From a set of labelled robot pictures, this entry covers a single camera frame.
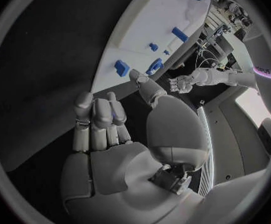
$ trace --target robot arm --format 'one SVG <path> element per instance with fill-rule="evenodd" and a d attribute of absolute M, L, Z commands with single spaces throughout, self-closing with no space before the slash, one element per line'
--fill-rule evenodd
<path fill-rule="evenodd" d="M 238 73 L 234 70 L 218 71 L 215 68 L 197 68 L 189 76 L 178 76 L 170 79 L 171 91 L 189 93 L 192 85 L 213 86 L 225 83 L 229 86 L 244 86 L 256 89 L 255 75 L 252 73 Z"/>

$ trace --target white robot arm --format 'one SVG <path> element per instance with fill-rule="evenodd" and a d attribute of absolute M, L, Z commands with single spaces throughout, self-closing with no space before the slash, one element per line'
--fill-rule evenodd
<path fill-rule="evenodd" d="M 253 73 L 238 73 L 234 70 L 218 71 L 216 68 L 196 68 L 189 76 L 178 76 L 170 79 L 171 91 L 180 94 L 189 93 L 194 84 L 213 86 L 219 83 L 256 89 L 256 79 Z"/>

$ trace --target purple light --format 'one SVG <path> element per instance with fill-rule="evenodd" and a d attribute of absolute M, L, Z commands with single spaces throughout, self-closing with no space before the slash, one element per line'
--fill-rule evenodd
<path fill-rule="evenodd" d="M 263 76 L 265 78 L 271 79 L 271 75 L 268 75 L 268 74 L 266 74 L 264 72 L 261 72 L 261 71 L 257 70 L 255 67 L 254 67 L 254 71 L 255 71 L 255 73 L 257 73 L 260 76 Z"/>

